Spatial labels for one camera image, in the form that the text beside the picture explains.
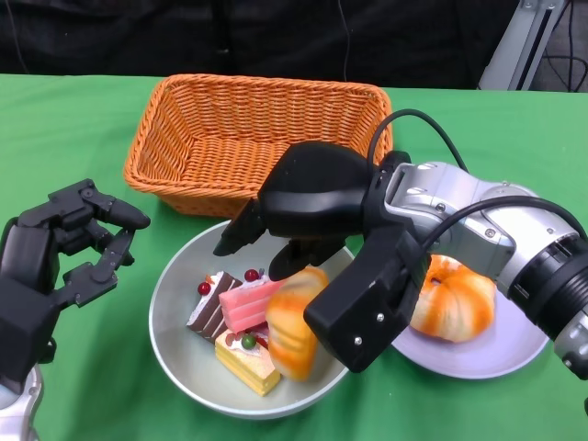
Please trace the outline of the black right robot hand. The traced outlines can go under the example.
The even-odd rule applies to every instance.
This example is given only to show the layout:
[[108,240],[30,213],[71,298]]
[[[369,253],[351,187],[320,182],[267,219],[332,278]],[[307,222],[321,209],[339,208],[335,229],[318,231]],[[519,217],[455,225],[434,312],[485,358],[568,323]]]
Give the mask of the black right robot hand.
[[270,279],[320,266],[347,237],[362,232],[370,179],[360,153],[325,141],[295,143],[226,227],[213,253],[235,254],[268,233],[288,240],[267,269]]

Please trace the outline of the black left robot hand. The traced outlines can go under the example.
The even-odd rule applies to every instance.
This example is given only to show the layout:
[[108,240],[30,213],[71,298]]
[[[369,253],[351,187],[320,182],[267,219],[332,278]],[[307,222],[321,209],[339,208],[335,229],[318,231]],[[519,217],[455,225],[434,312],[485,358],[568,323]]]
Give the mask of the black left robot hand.
[[131,266],[130,245],[150,218],[85,179],[48,196],[5,226],[1,238],[1,383],[21,394],[37,364],[50,363],[61,311],[114,289]]

